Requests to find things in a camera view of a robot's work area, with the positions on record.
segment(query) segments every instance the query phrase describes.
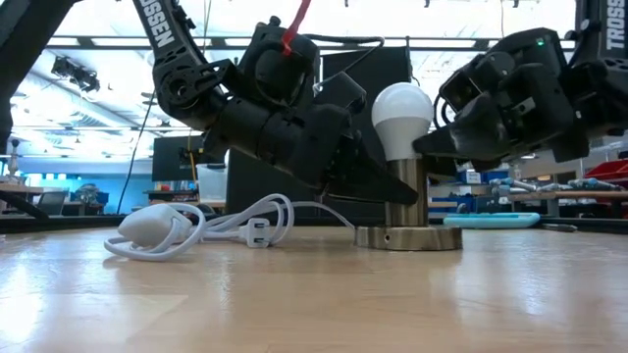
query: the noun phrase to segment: white light bulb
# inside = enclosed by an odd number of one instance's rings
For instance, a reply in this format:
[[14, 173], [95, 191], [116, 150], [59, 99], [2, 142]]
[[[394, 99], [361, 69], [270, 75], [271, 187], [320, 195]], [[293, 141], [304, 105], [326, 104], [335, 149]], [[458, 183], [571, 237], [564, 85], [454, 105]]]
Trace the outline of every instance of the white light bulb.
[[412, 141], [428, 133], [434, 119], [432, 100], [415, 84], [386, 87], [373, 103], [372, 120], [387, 161], [417, 157]]

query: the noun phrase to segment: metal lamp base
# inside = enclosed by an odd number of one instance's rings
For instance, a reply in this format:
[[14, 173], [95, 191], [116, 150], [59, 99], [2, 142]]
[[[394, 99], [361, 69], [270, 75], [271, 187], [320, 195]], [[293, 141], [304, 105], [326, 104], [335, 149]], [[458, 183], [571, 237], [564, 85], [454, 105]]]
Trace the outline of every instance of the metal lamp base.
[[459, 227], [359, 227], [355, 245], [394, 251], [443, 251], [462, 249]]

